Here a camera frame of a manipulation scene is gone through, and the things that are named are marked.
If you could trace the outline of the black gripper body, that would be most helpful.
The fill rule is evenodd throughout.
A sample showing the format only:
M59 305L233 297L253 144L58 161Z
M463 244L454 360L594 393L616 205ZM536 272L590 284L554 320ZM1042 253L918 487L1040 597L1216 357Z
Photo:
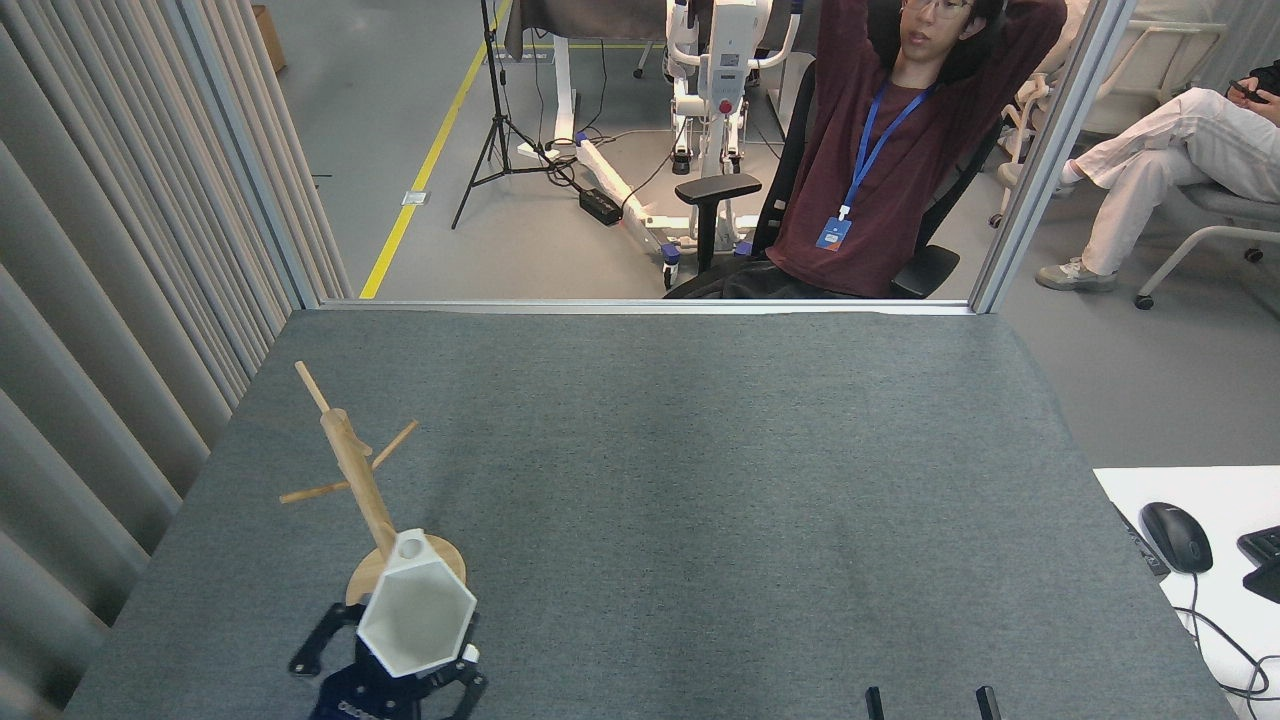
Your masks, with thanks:
M430 696L428 676L390 676L362 641L355 661L321 684L311 719L420 719L420 701ZM451 714L468 719L471 714Z

